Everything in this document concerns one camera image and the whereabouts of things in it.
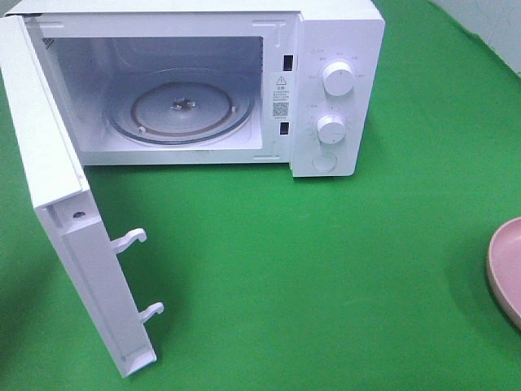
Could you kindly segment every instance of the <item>green surface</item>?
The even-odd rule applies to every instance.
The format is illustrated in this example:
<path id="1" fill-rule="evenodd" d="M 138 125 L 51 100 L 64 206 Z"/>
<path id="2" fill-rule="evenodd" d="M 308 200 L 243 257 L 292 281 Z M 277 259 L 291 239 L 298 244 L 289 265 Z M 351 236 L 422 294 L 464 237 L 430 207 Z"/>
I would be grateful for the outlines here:
<path id="1" fill-rule="evenodd" d="M 121 379 L 30 207 L 0 97 L 0 389 L 519 389 L 485 278 L 521 215 L 521 83 L 423 1 L 387 19 L 357 172 L 88 168 L 159 361 Z"/>

